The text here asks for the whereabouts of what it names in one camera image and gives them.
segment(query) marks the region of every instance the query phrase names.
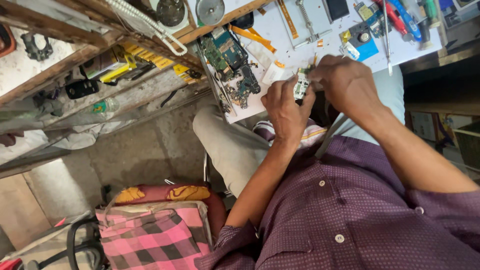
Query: hand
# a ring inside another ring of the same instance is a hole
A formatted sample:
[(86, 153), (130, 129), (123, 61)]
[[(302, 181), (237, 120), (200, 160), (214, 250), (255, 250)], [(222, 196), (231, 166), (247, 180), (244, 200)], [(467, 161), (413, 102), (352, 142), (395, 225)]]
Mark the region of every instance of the hand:
[(295, 103), (293, 87), (297, 81), (297, 75), (288, 81), (276, 81), (261, 98), (275, 129), (274, 142), (286, 142), (295, 149), (300, 144), (315, 102), (315, 93), (308, 87), (302, 105)]
[(348, 57), (325, 55), (308, 78), (320, 82), (333, 107), (357, 124), (389, 110), (378, 98), (371, 69)]
[(14, 146), (17, 143), (17, 139), (15, 137), (23, 137), (23, 131), (13, 131), (6, 134), (0, 135), (0, 144), (3, 144), (5, 147)]

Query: round metal plate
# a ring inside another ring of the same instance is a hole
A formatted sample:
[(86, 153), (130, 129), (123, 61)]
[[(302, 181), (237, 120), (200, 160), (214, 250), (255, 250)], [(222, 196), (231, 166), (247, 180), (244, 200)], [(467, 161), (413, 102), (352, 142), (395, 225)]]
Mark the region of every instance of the round metal plate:
[(199, 0), (197, 3), (197, 16), (204, 25), (218, 24), (224, 14), (223, 0)]
[(179, 25), (185, 16), (185, 4), (180, 0), (160, 0), (156, 5), (157, 19), (167, 27)]

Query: circuit board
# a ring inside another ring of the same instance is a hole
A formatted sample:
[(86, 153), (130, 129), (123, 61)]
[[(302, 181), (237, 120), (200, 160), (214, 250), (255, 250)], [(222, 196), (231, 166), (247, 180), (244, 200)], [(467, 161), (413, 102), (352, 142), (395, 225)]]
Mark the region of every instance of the circuit board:
[(237, 104), (242, 109), (248, 108), (247, 100), (249, 95), (240, 95), (240, 92), (230, 85), (226, 85), (225, 91), (230, 95), (233, 104)]
[[(365, 3), (360, 2), (355, 6), (362, 20), (364, 20), (375, 38), (384, 36), (384, 14), (376, 3), (367, 7)], [(388, 32), (392, 31), (392, 26), (388, 22)]]
[(225, 59), (223, 58), (222, 53), (213, 43), (213, 38), (209, 36), (204, 36), (201, 43), (204, 55), (219, 74), (219, 79), (223, 82), (227, 82), (232, 79), (233, 70), (230, 68), (227, 61), (225, 61)]
[(243, 79), (237, 82), (237, 92), (240, 101), (240, 107), (246, 109), (248, 107), (247, 99), (250, 93), (258, 94), (260, 93), (260, 85), (253, 75), (250, 65), (246, 64), (240, 67), (241, 74)]
[(297, 72), (299, 80), (297, 81), (297, 84), (293, 87), (293, 97), (295, 97), (295, 99), (302, 99), (305, 96), (305, 91), (310, 85), (310, 80), (307, 79), (307, 74), (309, 71), (310, 66), (308, 68), (299, 68), (299, 71)]
[(225, 27), (216, 28), (208, 35), (233, 70), (239, 69), (246, 63), (248, 54), (233, 40)]

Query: blue screwdriver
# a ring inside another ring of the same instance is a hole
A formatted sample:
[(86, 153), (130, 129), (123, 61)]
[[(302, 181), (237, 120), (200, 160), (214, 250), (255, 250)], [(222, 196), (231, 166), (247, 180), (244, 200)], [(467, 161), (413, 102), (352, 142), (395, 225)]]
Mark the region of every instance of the blue screwdriver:
[(400, 3), (399, 0), (388, 0), (392, 5), (395, 6), (396, 10), (398, 10), (398, 13), (400, 13), (400, 16), (403, 19), (403, 22), (405, 23), (405, 26), (407, 27), (407, 30), (412, 33), (413, 38), (416, 41), (421, 41), (421, 34), (420, 30), (413, 20), (412, 16), (408, 14), (408, 12), (403, 8), (402, 4)]

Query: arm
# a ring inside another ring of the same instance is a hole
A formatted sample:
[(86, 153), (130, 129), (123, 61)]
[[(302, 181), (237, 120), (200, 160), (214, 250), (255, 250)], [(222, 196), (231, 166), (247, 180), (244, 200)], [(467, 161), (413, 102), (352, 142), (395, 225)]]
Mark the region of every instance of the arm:
[(410, 189), (459, 193), (478, 186), (408, 130), (378, 99), (371, 70), (349, 58), (325, 56), (310, 74), (332, 105), (374, 137)]
[(311, 88), (301, 106), (295, 103), (293, 87), (298, 77), (277, 81), (262, 97), (270, 121), (275, 129), (275, 140), (263, 162), (240, 193), (226, 226), (242, 227), (247, 220), (258, 226), (275, 189), (283, 177), (293, 154), (300, 144), (307, 120), (315, 102)]

